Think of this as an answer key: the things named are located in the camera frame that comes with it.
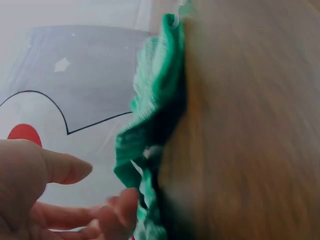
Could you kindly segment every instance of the hand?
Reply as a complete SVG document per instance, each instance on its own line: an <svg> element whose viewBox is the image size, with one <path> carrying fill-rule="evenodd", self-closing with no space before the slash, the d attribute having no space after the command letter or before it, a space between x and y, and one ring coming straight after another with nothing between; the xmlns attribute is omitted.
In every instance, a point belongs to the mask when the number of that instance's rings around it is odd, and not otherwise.
<svg viewBox="0 0 320 240"><path fill-rule="evenodd" d="M138 193L126 189L106 205L60 207L38 202L47 183L74 184L92 166L27 140L0 140L0 239L128 240L137 219ZM78 232L71 230L85 227Z"/></svg>

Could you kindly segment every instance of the black line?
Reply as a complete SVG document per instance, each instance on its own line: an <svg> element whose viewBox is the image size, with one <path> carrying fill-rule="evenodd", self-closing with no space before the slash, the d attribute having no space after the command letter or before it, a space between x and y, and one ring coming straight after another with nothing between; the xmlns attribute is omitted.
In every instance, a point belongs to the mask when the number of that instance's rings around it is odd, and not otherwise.
<svg viewBox="0 0 320 240"><path fill-rule="evenodd" d="M67 135L76 133L76 132L81 131L81 130L83 130L83 129L92 127L92 126L94 126L94 125L103 123L103 122L105 122L105 121L108 121L108 120L111 120L111 119L114 119L114 118L117 118L117 117L120 117L120 116L122 116L122 115L126 115L126 114L132 113L131 111L127 111L127 112L124 112L124 113L121 113L121 114L118 114L118 115L115 115L115 116L112 116L112 117L108 117L108 118L106 118L106 119L104 119L104 120L95 122L95 123L93 123L93 124L90 124L90 125L81 127L81 128L79 128L79 129L76 129L76 130L73 130L73 131L69 131L66 118L65 118L63 112L61 111L60 107L55 103L55 101L52 100L52 98L50 98L48 95L44 94L43 92L36 91L36 90L24 90L24 91L16 92L15 94L9 96L6 100L4 100L4 101L0 104L0 107L1 107L6 101L8 101L10 98L14 97L15 95L22 94L22 93L36 93L36 94L40 94L40 95L43 95L43 96L47 97L47 98L56 106L56 108L57 108L57 109L59 110L59 112L61 113L62 118L63 118L63 121L64 121L65 130L66 130L66 134L67 134Z"/></svg>
<svg viewBox="0 0 320 240"><path fill-rule="evenodd" d="M122 116L122 115L131 114L131 113L132 113L132 111L127 111L127 112L124 112L124 113L121 113L121 114L118 114L118 115L115 115L115 116L109 117L109 118L107 118L107 119L104 119L104 120L101 120L101 121L95 122L95 123L90 124L90 125L88 125L88 126L81 127L81 128L79 128L79 129L76 129L76 130L74 130L74 131L71 131L71 132L69 132L69 133L67 133L67 134L68 134L68 135L69 135L69 134L73 134L73 133L76 133L76 132L81 131L81 130L83 130L83 129L86 129L86 128L89 128L89 127L92 127L92 126L94 126L94 125L97 125L97 124L103 123L103 122L105 122L105 121L108 121L108 120L110 120L110 119L114 119L114 118L120 117L120 116Z"/></svg>

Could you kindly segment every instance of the gray fabric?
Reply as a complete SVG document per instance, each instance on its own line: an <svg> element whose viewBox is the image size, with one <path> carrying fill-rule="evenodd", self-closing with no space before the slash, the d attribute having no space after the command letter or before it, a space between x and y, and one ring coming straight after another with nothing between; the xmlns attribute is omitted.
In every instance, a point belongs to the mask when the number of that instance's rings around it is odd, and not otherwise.
<svg viewBox="0 0 320 240"><path fill-rule="evenodd" d="M0 105L19 92L40 92L60 109L67 134L129 112L137 51L148 36L105 26L33 28Z"/></svg>

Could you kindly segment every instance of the green fabric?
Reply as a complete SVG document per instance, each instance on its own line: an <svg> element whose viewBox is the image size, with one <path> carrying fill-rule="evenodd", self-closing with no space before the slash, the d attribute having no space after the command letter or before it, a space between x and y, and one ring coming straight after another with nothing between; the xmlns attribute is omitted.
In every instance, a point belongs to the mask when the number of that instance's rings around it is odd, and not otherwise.
<svg viewBox="0 0 320 240"><path fill-rule="evenodd" d="M159 37L148 39L138 54L133 119L116 137L114 173L127 188L140 191L136 240L167 239L156 191L161 148L144 153L165 144L185 107L184 32L174 20L164 15Z"/></svg>

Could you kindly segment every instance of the wood grain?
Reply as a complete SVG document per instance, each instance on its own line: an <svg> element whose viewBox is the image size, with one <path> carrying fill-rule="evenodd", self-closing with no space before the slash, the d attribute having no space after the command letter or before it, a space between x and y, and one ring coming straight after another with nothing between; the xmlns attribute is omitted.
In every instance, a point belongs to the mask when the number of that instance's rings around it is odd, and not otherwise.
<svg viewBox="0 0 320 240"><path fill-rule="evenodd" d="M319 2L193 5L187 110L158 176L169 237L319 240Z"/></svg>

